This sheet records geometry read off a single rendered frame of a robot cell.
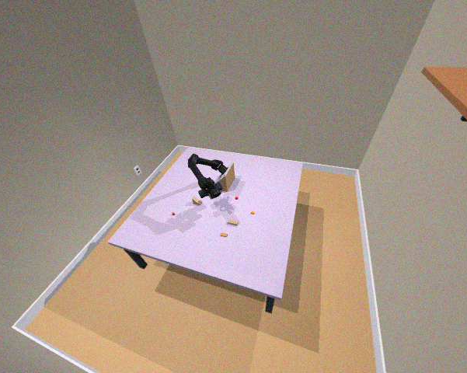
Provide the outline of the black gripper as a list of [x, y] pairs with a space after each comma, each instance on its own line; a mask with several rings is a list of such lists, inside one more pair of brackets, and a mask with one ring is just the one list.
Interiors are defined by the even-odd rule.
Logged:
[[[222, 188], [223, 188], [222, 185], [219, 182], [216, 183], [215, 186], [217, 186], [219, 190], [222, 190]], [[198, 193], [200, 194], [201, 198], [209, 196], [208, 192], [206, 192], [204, 190], [199, 190]]]

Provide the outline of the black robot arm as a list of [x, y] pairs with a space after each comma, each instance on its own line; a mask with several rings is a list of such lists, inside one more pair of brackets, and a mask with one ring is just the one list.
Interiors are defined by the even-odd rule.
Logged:
[[188, 167], [196, 176], [200, 188], [208, 192], [211, 195], [211, 199], [219, 197], [219, 195], [221, 195], [221, 191], [214, 185], [214, 181], [210, 177], [206, 178], [202, 175], [196, 164], [210, 166], [212, 169], [216, 171], [218, 170], [221, 174], [225, 173], [228, 168], [223, 165], [223, 161], [217, 159], [202, 159], [196, 154], [192, 154], [188, 159]]

